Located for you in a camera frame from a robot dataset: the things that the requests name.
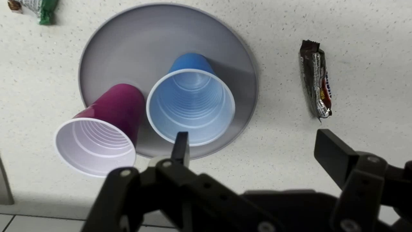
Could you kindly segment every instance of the white plastic cup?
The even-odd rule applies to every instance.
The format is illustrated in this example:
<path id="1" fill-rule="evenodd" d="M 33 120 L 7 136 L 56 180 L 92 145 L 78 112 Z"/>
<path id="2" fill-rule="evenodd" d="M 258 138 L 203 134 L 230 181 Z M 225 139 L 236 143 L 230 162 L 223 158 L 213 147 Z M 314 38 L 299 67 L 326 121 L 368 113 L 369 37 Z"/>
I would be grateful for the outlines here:
<path id="1" fill-rule="evenodd" d="M 132 166 L 138 121 L 144 116 L 141 91 L 118 84 L 64 122 L 55 134 L 55 147 L 75 170 L 105 176 L 110 170 Z"/>
<path id="2" fill-rule="evenodd" d="M 207 59 L 195 53 L 178 56 L 146 99 L 154 131 L 169 143 L 178 131 L 187 131 L 190 147 L 218 139 L 235 112 L 230 89 L 213 74 Z"/>

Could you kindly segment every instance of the stacked cups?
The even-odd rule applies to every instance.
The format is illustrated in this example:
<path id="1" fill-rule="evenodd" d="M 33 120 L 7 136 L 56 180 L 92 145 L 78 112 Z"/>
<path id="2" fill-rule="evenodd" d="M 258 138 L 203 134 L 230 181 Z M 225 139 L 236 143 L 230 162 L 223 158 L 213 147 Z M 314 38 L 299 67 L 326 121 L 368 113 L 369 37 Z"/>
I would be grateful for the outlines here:
<path id="1" fill-rule="evenodd" d="M 59 127 L 55 134 L 59 154 L 74 169 L 92 176 L 131 166 L 144 104 L 144 96 L 135 86 L 111 86 Z M 178 131 L 187 131 L 190 147 L 221 136 L 234 111 L 230 89 L 213 74 L 207 59 L 195 53 L 173 62 L 168 73 L 151 87 L 145 104 L 149 123 L 159 136 L 173 143 Z"/>

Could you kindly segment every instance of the white countertop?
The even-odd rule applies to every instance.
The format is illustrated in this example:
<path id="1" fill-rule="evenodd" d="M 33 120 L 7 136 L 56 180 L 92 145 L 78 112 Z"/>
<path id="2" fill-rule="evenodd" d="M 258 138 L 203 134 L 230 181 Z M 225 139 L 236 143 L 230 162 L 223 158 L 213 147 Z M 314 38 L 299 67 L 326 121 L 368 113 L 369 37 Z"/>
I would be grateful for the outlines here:
<path id="1" fill-rule="evenodd" d="M 83 218 L 102 179 L 68 167 L 52 147 L 55 129 L 83 108 L 77 84 L 82 49 L 111 15 L 148 2 L 61 0 L 57 26 L 0 7 L 0 153 L 14 206 L 0 212 Z M 412 1 L 173 0 L 223 20 L 257 60 L 258 99 L 230 145 L 190 169 L 244 189 L 314 188 L 338 193 L 312 158 L 315 131 L 402 166 L 412 140 Z M 302 38 L 325 51 L 333 116 L 312 120 L 301 87 Z M 145 169 L 137 156 L 135 166 Z"/>

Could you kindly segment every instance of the blue plastic cup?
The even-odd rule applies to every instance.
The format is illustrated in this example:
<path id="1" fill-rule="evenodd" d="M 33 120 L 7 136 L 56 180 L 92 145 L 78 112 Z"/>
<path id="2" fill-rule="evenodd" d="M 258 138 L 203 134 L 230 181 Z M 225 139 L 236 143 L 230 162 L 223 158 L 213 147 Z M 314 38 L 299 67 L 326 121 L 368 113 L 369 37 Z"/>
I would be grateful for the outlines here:
<path id="1" fill-rule="evenodd" d="M 189 145 L 216 140 L 229 127 L 235 111 L 230 89 L 213 74 L 203 55 L 178 56 L 146 98 L 146 114 L 154 131 L 173 143 L 189 132 Z"/>

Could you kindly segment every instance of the candy bar wrapper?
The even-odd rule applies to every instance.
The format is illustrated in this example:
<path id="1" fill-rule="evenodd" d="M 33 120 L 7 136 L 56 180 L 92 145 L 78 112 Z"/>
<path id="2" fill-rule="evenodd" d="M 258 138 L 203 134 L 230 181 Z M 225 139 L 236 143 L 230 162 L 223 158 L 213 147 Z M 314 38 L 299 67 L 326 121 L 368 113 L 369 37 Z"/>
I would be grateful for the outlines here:
<path id="1" fill-rule="evenodd" d="M 320 44 L 303 40 L 298 54 L 310 109 L 315 117 L 326 118 L 332 114 L 332 94 Z"/>

